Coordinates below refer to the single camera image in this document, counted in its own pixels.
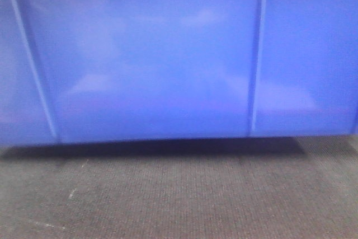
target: blue metal cabinet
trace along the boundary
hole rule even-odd
[[[253,135],[348,134],[358,108],[357,0],[267,0]]]
[[[247,135],[257,0],[18,0],[63,142]]]
[[[358,133],[357,0],[0,8],[0,144]]]
[[[0,0],[0,144],[55,143],[21,27],[12,1]]]

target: blue panel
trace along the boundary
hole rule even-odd
[[[348,134],[358,105],[357,0],[267,0],[253,135]]]
[[[247,132],[257,0],[21,0],[64,142]]]
[[[0,144],[53,143],[11,0],[0,0]]]

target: gray carpet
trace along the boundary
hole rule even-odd
[[[0,151],[0,238],[358,238],[358,138]]]

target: blue surface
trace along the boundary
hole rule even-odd
[[[13,2],[0,0],[0,144],[357,125],[357,0]]]
[[[254,135],[348,134],[358,0],[267,0]]]
[[[0,144],[54,143],[11,0],[0,0]]]

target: vertical seam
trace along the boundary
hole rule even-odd
[[[351,130],[351,134],[355,134],[356,130],[358,131],[357,128],[358,128],[358,108],[356,111],[356,115],[354,116],[354,119],[353,119],[353,126],[352,126],[352,130]]]
[[[29,39],[27,37],[25,25],[24,25],[24,22],[23,22],[23,17],[22,17],[20,8],[18,6],[18,1],[17,0],[11,0],[11,4],[12,4],[13,11],[14,11],[14,14],[15,14],[15,19],[16,19],[16,22],[17,22],[17,26],[18,26],[19,31],[20,31],[21,40],[22,40],[23,45],[25,47],[27,60],[29,62],[30,68],[31,68],[31,73],[32,73],[32,76],[33,76],[34,81],[35,81],[37,93],[39,95],[40,102],[41,102],[41,105],[42,105],[42,107],[44,109],[46,120],[48,122],[50,131],[51,131],[51,135],[55,138],[56,141],[59,141],[59,134],[58,134],[56,125],[54,123],[54,118],[51,115],[49,105],[48,105],[48,100],[47,100],[47,98],[45,96],[44,88],[42,86],[40,76],[39,76],[39,72],[38,72],[37,66],[35,64],[34,54],[33,54],[32,50],[31,50],[31,45],[30,45]]]
[[[248,133],[252,136],[256,127],[256,113],[257,113],[257,86],[260,81],[260,71],[262,62],[262,48],[263,48],[263,31],[265,27],[265,15],[266,15],[266,1],[258,0],[257,5],[257,17],[255,24],[255,34],[253,41],[253,58],[252,68],[249,81],[249,93],[248,93]]]

